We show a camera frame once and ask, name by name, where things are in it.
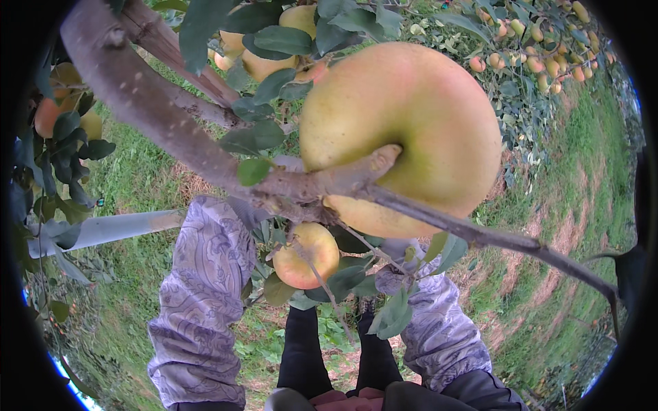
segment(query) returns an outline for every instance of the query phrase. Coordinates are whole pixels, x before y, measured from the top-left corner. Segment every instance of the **purple patterned sleeve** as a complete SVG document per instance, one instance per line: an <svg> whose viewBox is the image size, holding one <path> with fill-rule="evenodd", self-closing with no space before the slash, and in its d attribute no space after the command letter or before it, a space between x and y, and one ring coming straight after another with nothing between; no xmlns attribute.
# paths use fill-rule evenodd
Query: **purple patterned sleeve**
<svg viewBox="0 0 658 411"><path fill-rule="evenodd" d="M228 326L242 316L240 292L255 258L249 232L227 203L206 196L191 202L160 288L160 315L149 322L155 356L148 372L165 408L204 401L245 406Z"/></svg>

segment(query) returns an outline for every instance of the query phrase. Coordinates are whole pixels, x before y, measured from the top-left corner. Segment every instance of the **black pants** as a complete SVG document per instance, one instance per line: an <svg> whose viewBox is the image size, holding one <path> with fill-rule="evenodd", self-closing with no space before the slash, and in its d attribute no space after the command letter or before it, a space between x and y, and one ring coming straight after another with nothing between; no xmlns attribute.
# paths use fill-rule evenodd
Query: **black pants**
<svg viewBox="0 0 658 411"><path fill-rule="evenodd" d="M402 381L388 341L366 334L372 319L373 314L365 312L359 320L359 378L356 389L348 393L349 397L358 395L365 387L383 391L390 383ZM290 307L286 322L286 343L276 386L292 388L307 399L334 389L322 361L315 308L301 311Z"/></svg>

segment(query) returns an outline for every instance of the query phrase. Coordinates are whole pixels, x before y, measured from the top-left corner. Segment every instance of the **green leaf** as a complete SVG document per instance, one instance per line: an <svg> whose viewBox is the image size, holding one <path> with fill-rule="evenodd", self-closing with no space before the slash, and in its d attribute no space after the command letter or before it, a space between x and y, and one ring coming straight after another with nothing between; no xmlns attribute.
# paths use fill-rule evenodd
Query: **green leaf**
<svg viewBox="0 0 658 411"><path fill-rule="evenodd" d="M311 54L311 42L307 32L294 27L270 26L253 35L256 47L290 55Z"/></svg>
<svg viewBox="0 0 658 411"><path fill-rule="evenodd" d="M245 46L247 50L251 51L253 54L261 57L262 59L286 60L292 57L292 55L281 53L280 51L261 49L254 44L254 41L255 36L253 34L245 34L244 37L242 37L242 45Z"/></svg>
<svg viewBox="0 0 658 411"><path fill-rule="evenodd" d="M45 151L41 155L41 171L43 172L43 189L50 197L57 194L57 186L53 178L53 169L50 166L50 154Z"/></svg>
<svg viewBox="0 0 658 411"><path fill-rule="evenodd" d="M440 233L436 233L432 236L432 241L430 242L430 246L427 248L427 253L425 253L425 257L422 259L425 262L430 262L436 258L441 253L441 250L443 250L443 246L445 245L446 240L448 239L448 232L447 231L441 231Z"/></svg>
<svg viewBox="0 0 658 411"><path fill-rule="evenodd" d="M349 295L352 288L360 284L366 277L362 266L352 266L336 272L326 281L329 290L336 298L336 302L343 301ZM330 302L329 296L322 286L305 290L304 294L311 300L318 302Z"/></svg>
<svg viewBox="0 0 658 411"><path fill-rule="evenodd" d="M352 293L357 297L371 297L379 294L379 290L374 285L375 275L366 276L361 284L352 288Z"/></svg>
<svg viewBox="0 0 658 411"><path fill-rule="evenodd" d="M440 274L452 267L460 258L466 254L468 250L468 243L454 234L448 235L448 240L445 242L443 252L441 253L441 264L438 266L435 274Z"/></svg>
<svg viewBox="0 0 658 411"><path fill-rule="evenodd" d="M73 247L80 236L81 223L69 224L66 221L46 221L41 229L58 247L68 250Z"/></svg>
<svg viewBox="0 0 658 411"><path fill-rule="evenodd" d="M64 356L59 357L59 362L62 364L62 368L64 368L66 374L68 374L68 377L71 379L71 382L73 382L73 385L75 385L80 390L81 393L93 399L99 398L98 394L93 389L89 388L85 383L80 381L80 378L78 378L78 376L73 372L73 370L71 370L71 367L69 367L68 364L66 363Z"/></svg>
<svg viewBox="0 0 658 411"><path fill-rule="evenodd" d="M229 14L224 21L222 30L231 33L253 34L266 27L279 24L279 16L283 12L281 3L276 1L248 4Z"/></svg>
<svg viewBox="0 0 658 411"><path fill-rule="evenodd" d="M468 271L473 271L475 270L475 267L478 265L478 259L473 258L470 263L468 264Z"/></svg>
<svg viewBox="0 0 658 411"><path fill-rule="evenodd" d="M89 281L89 279L85 277L82 271L80 271L80 269L75 264L73 264L64 256L64 254L59 249L59 247L54 247L54 248L55 248L55 259L57 260L57 265L59 266L60 270L62 270L66 275L68 275L72 279L78 280L85 285L91 284L91 281Z"/></svg>
<svg viewBox="0 0 658 411"><path fill-rule="evenodd" d="M180 25L178 44L185 69L197 76L208 61L208 39L239 0L193 0Z"/></svg>
<svg viewBox="0 0 658 411"><path fill-rule="evenodd" d="M50 302L50 311L53 312L58 323L63 323L68 318L68 304L52 300Z"/></svg>
<svg viewBox="0 0 658 411"><path fill-rule="evenodd" d="M87 111L93 106L93 93L85 93L80 98L80 104L78 104L78 114L80 117L87 114Z"/></svg>
<svg viewBox="0 0 658 411"><path fill-rule="evenodd" d="M266 120L274 114L269 104L256 105L252 97L242 97L231 104L231 109L238 117L245 121Z"/></svg>
<svg viewBox="0 0 658 411"><path fill-rule="evenodd" d="M38 216L41 213L41 222L46 222L55 217L56 209L57 204L52 197L39 197L34 202L34 214Z"/></svg>
<svg viewBox="0 0 658 411"><path fill-rule="evenodd" d="M590 39L587 36L585 36L585 33L576 29L571 30L570 33L573 36L573 38L578 40L580 43L584 43L585 45L590 45Z"/></svg>
<svg viewBox="0 0 658 411"><path fill-rule="evenodd" d="M263 285L265 299L267 302L274 306L284 304L290 297L292 297L296 290L296 288L291 287L281 281L275 272L271 273L270 276L267 277L265 284Z"/></svg>
<svg viewBox="0 0 658 411"><path fill-rule="evenodd" d="M359 6L354 0L321 0L318 2L318 14L324 18L334 18Z"/></svg>
<svg viewBox="0 0 658 411"><path fill-rule="evenodd" d="M238 164L238 181L245 187L260 183L270 172L270 163L261 158L249 158Z"/></svg>
<svg viewBox="0 0 658 411"><path fill-rule="evenodd" d="M279 91L279 97L287 101L303 99L312 88L313 82L288 83Z"/></svg>
<svg viewBox="0 0 658 411"><path fill-rule="evenodd" d="M72 199L62 200L55 194L55 204L66 216L66 221L73 225L87 220L93 214L93 209L77 204Z"/></svg>
<svg viewBox="0 0 658 411"><path fill-rule="evenodd" d="M253 103L261 105L277 98L281 87L294 80L296 73L294 68L284 68L267 76L258 86L256 94L253 96Z"/></svg>
<svg viewBox="0 0 658 411"><path fill-rule="evenodd" d="M500 92L504 95L515 96L519 95L519 87L512 80L507 80L500 85Z"/></svg>
<svg viewBox="0 0 658 411"><path fill-rule="evenodd" d="M178 10L178 11L182 11L183 13L188 11L188 5L181 0L164 0L161 1L160 3L155 3L151 8L154 11Z"/></svg>
<svg viewBox="0 0 658 411"><path fill-rule="evenodd" d="M245 286L242 287L242 292L240 293L240 299L242 301L248 299L252 291L253 291L253 282L251 281L251 278L249 278Z"/></svg>
<svg viewBox="0 0 658 411"><path fill-rule="evenodd" d="M355 254L363 254L370 251L370 249L364 243L362 243L359 239L357 239L355 236L353 236L351 233L349 233L341 226L330 226L327 227L327 229L334 236L334 239L338 244L338 248L341 251L344 251L346 253L355 253ZM367 235L363 233L361 233L361 235L373 247L379 247L379 245L384 240L381 237L373 237L371 235Z"/></svg>
<svg viewBox="0 0 658 411"><path fill-rule="evenodd" d="M240 91L247 87L249 73L245 70L242 57L236 58L231 68L226 72L226 84L233 90Z"/></svg>
<svg viewBox="0 0 658 411"><path fill-rule="evenodd" d="M80 115L78 112L63 112L57 116L57 120L53 126L53 141L60 141L67 138L78 127L80 127Z"/></svg>
<svg viewBox="0 0 658 411"><path fill-rule="evenodd" d="M330 20L330 18L322 17L316 25L315 44L320 57L333 51L336 46L345 42L351 36L354 36L354 34L347 30L329 24Z"/></svg>
<svg viewBox="0 0 658 411"><path fill-rule="evenodd" d="M290 297L290 306L295 307L298 310L306 311L315 307L317 304L317 301L313 301L309 297L306 297L303 290L295 290L295 293Z"/></svg>
<svg viewBox="0 0 658 411"><path fill-rule="evenodd" d="M400 334L413 314L408 304L409 296L406 287L392 296L372 320L368 334L377 334L380 339L389 339Z"/></svg>
<svg viewBox="0 0 658 411"><path fill-rule="evenodd" d="M395 38L400 36L400 24L404 21L404 17L394 11L387 10L382 0L377 1L376 15L377 24L381 25L389 36Z"/></svg>
<svg viewBox="0 0 658 411"><path fill-rule="evenodd" d="M455 26L461 27L464 30L468 30L471 33L475 34L479 38L483 39L487 43L491 44L489 38L476 26L476 24L469 20L465 16L460 16L459 14L453 13L437 13L434 15L436 20L439 20L441 23L445 24L454 24Z"/></svg>
<svg viewBox="0 0 658 411"><path fill-rule="evenodd" d="M107 140L91 140L87 145L80 147L78 156L81 160L100 160L112 154L116 149L116 144L110 143Z"/></svg>
<svg viewBox="0 0 658 411"><path fill-rule="evenodd" d="M374 41L387 41L384 28L377 24L377 15L365 9L353 9L345 14L334 17L329 24L340 27L348 32L366 32Z"/></svg>

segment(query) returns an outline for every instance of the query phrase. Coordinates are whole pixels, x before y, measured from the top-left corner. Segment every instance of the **green grass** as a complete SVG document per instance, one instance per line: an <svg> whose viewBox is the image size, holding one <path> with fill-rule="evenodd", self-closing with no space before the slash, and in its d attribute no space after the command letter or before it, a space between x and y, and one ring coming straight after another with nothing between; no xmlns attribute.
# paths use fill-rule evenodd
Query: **green grass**
<svg viewBox="0 0 658 411"><path fill-rule="evenodd" d="M156 60L151 60L150 64L170 81L198 94L194 87L163 64ZM571 251L571 257L582 259L599 252L604 233L610 247L628 248L632 240L627 225L632 215L632 201L627 195L630 171L624 151L624 124L618 103L602 81L598 80L600 86L594 95L583 87L572 90L570 96L575 108L568 115L557 113L558 121L564 126L544 142L551 161L542 164L537 171L533 192L526 195L528 188L523 183L523 176L517 175L518 183L508 188L504 195L476 209L484 225L518 231L540 211L544 215L540 237L550 243L571 210L574 224L577 225L581 218L587 219L582 239ZM291 102L291 112L299 114L301 104L301 101ZM189 197L181 193L182 177L172 171L176 161L133 128L115 122L103 105L97 105L96 110L104 119L104 138L117 143L115 153L91 165L91 180L86 189L92 196L105 197L105 206L96 208L96 215L185 208ZM204 124L204 127L215 137L224 133L214 125ZM298 152L297 133L293 132L285 147L273 149L269 154L297 155ZM602 159L606 163L599 178ZM578 167L582 167L587 175L586 187L579 184ZM594 191L595 177L600 183ZM216 189L213 193L220 195L221 191ZM591 196L593 205L587 216L583 216L583 199ZM93 311L98 313L97 321L88 327L92 331L76 337L84 349L70 350L68 355L75 356L85 375L97 384L104 396L101 404L106 410L161 409L157 391L146 374L146 364L153 356L146 322L159 313L159 285L170 270L177 234L178 230L169 230L143 235L94 250L114 267L118 280L95 288L92 297L97 304ZM547 275L548 267L524 257L517 267L519 276L513 290L500 295L498 289L507 273L507 263L501 251L485 249L476 254L482 270L488 275L471 287L465 312L476 322L483 322L493 312L503 326L509 326L519 316L525 319L517 332L508 336L493 353L494 372L514 388L535 387L545 375L546 368L567 367L576 361L579 350L587 347L591 339L587 329L565 316L550 339L545 340L542 336L556 313L565 307L568 314L591 322L605 312L605 300L593 289L579 285L572 299L565 304L572 282L562 278L545 303L529 309L532 293ZM597 261L591 267L603 278L613 280L613 267L609 261ZM348 351L344 332L336 323L330 307L324 305L320 312L324 325L320 336L323 348L339 347ZM239 382L249 388L247 400L252 409L261 406L276 385L285 316L285 308L256 305L247 310L234 326L236 350L242 361ZM348 319L353 326L353 318L348 316ZM410 376L410 370L401 364L403 349L396 348L394 354L403 375ZM339 372L345 366L344 362L344 356L333 354L326 365ZM349 389L345 384L348 378L348 375L341 376L335 386Z"/></svg>

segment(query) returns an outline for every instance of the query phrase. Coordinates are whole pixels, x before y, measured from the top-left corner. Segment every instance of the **yellow apple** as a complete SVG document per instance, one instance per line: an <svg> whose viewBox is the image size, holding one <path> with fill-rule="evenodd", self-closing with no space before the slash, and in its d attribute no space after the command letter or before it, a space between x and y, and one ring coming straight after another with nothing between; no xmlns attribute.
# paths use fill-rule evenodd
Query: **yellow apple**
<svg viewBox="0 0 658 411"><path fill-rule="evenodd" d="M290 7L281 13L279 26L298 28L307 32L311 39L314 39L316 29L313 16L317 7L317 5Z"/></svg>
<svg viewBox="0 0 658 411"><path fill-rule="evenodd" d="M334 236L318 223L302 223L293 231L299 243L320 277L326 281L338 270L340 252ZM320 287L311 266L291 246L282 247L272 257L274 271L284 283L302 290Z"/></svg>
<svg viewBox="0 0 658 411"><path fill-rule="evenodd" d="M245 50L242 53L242 62L247 73L257 82L261 82L275 71L297 67L297 56L291 56L285 60L268 60Z"/></svg>
<svg viewBox="0 0 658 411"><path fill-rule="evenodd" d="M308 94L299 127L307 171L401 145L377 184L458 218L482 201L500 166L498 121L479 83L445 55L410 43L373 45L333 66ZM323 203L370 235L440 231L365 200L329 195Z"/></svg>

